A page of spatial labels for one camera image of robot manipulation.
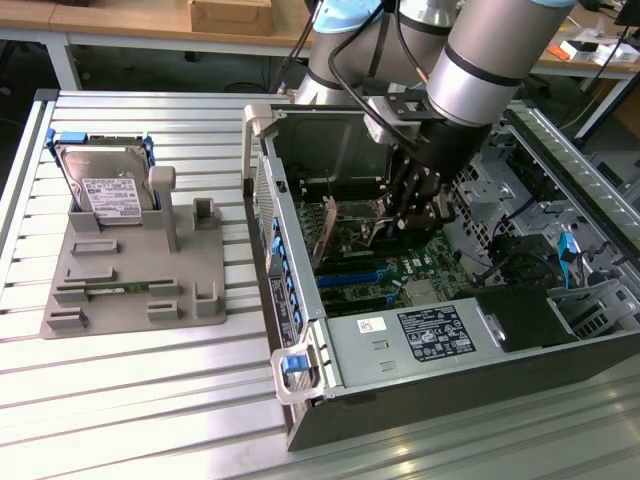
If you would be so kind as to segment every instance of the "cardboard box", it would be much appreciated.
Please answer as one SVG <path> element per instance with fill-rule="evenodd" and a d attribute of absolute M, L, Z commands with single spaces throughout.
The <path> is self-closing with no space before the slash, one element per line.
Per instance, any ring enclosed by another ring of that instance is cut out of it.
<path fill-rule="evenodd" d="M 189 0 L 193 32 L 271 35 L 271 0 Z"/>

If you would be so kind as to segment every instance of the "white table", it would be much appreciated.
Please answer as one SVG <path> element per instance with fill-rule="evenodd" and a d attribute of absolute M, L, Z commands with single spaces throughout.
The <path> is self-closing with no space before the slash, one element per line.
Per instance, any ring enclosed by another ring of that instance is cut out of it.
<path fill-rule="evenodd" d="M 242 107 L 281 97 L 63 92 L 36 101 L 0 201 L 0 477 L 635 478 L 640 357 L 582 384 L 287 453 L 242 207 Z M 222 208 L 225 324 L 41 340 L 70 196 L 49 127 L 153 136 L 176 204 Z"/>

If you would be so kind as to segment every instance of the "power supply label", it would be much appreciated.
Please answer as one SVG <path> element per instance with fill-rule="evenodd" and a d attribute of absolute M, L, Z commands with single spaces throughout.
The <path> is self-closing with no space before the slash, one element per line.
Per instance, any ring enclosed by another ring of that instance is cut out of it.
<path fill-rule="evenodd" d="M 476 351 L 453 305 L 400 313 L 398 319 L 419 362 Z"/>

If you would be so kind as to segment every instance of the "blue pcie slot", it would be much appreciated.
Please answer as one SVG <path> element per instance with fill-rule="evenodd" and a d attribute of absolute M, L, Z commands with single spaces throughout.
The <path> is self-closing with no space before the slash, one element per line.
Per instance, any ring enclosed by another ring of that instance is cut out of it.
<path fill-rule="evenodd" d="M 344 287 L 346 285 L 360 285 L 364 283 L 380 283 L 389 268 L 373 273 L 354 273 L 349 275 L 336 275 L 320 277 L 317 280 L 318 288 Z"/>

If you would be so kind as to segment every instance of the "circuit board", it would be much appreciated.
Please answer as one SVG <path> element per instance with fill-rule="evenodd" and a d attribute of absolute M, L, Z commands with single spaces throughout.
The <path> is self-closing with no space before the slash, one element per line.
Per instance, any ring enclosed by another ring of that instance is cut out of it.
<path fill-rule="evenodd" d="M 425 245 L 381 255 L 363 240 L 363 231 L 381 217 L 380 204 L 348 201 L 337 202 L 337 207 L 328 253 L 315 270 L 329 317 L 443 302 L 469 286 L 442 232 L 435 232 Z M 310 256 L 326 210 L 323 203 L 297 205 Z"/>

